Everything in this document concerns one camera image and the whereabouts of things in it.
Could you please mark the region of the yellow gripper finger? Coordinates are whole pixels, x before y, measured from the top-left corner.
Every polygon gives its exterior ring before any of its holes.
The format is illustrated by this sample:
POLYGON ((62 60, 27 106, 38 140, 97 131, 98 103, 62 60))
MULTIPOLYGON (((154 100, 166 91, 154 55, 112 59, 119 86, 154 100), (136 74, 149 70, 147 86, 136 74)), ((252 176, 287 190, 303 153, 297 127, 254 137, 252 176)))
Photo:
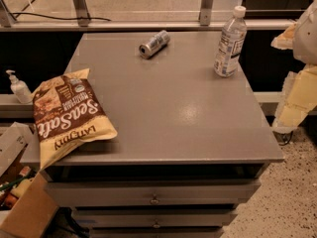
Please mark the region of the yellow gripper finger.
POLYGON ((280 50, 292 50, 295 27, 295 24, 289 26, 283 33, 275 37, 270 45, 280 50))
POLYGON ((283 84, 272 123, 279 134, 294 131, 317 107, 317 66, 307 64, 299 73, 290 72, 283 84))

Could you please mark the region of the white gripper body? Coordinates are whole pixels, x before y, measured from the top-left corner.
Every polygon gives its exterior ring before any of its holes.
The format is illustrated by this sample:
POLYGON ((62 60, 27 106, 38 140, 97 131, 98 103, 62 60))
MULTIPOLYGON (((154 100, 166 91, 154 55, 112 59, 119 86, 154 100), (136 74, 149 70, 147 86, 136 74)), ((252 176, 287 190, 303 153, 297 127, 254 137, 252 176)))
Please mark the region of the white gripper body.
POLYGON ((317 64, 317 0, 306 9, 296 23, 293 56, 304 63, 317 64))

